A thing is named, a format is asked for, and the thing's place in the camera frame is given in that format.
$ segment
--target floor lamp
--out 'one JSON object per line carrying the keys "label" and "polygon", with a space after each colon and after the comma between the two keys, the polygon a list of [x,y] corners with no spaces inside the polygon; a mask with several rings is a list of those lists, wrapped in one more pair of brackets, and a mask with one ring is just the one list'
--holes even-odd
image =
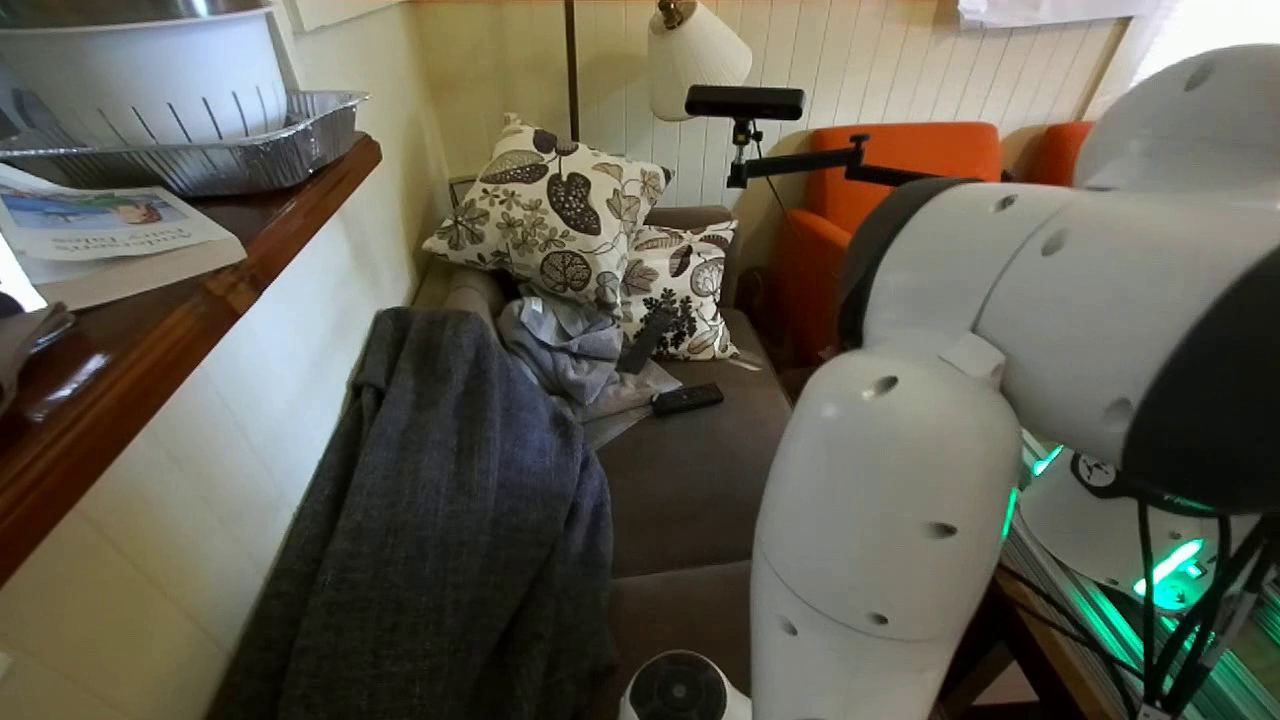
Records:
{"label": "floor lamp", "polygon": [[582,142],[577,110],[577,0],[566,0],[570,135]]}
{"label": "floor lamp", "polygon": [[[566,0],[570,135],[582,142],[577,0]],[[752,49],[697,0],[657,0],[648,21],[648,110],[686,119],[688,85],[743,85]]]}

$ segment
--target lamp pole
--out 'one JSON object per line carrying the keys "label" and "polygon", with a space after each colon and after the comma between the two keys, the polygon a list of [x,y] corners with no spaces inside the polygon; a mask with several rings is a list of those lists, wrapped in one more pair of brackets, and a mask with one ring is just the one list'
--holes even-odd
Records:
{"label": "lamp pole", "polygon": [[570,135],[582,142],[582,110],[577,110],[577,7],[566,0],[566,74],[570,74]]}

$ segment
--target wooden counter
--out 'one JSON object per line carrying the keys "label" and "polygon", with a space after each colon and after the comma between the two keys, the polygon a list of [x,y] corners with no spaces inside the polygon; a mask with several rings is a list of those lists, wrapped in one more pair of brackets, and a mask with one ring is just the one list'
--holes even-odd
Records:
{"label": "wooden counter", "polygon": [[0,417],[0,585],[375,166],[379,143],[361,135],[302,190],[201,200],[201,214],[243,240],[243,265],[75,313],[75,327],[24,367],[19,395]]}

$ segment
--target lamp shade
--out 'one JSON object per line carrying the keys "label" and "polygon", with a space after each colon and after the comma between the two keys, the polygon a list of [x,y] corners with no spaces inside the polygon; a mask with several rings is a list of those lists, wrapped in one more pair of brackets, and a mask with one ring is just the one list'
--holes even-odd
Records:
{"label": "lamp shade", "polygon": [[709,7],[686,4],[679,18],[648,21],[648,104],[651,115],[686,119],[688,85],[743,85],[752,49]]}

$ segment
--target patterned pillow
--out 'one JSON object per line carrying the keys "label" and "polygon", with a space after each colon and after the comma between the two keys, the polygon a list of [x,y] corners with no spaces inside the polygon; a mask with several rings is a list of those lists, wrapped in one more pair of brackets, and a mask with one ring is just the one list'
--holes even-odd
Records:
{"label": "patterned pillow", "polygon": [[673,361],[719,361],[736,346],[719,315],[724,256],[732,247],[736,220],[709,223],[701,234],[648,223],[625,269],[625,301],[617,324],[630,346],[646,324],[665,327],[657,356]]}
{"label": "patterned pillow", "polygon": [[508,115],[488,167],[425,254],[617,309],[621,269],[665,183],[659,166],[559,143]]}

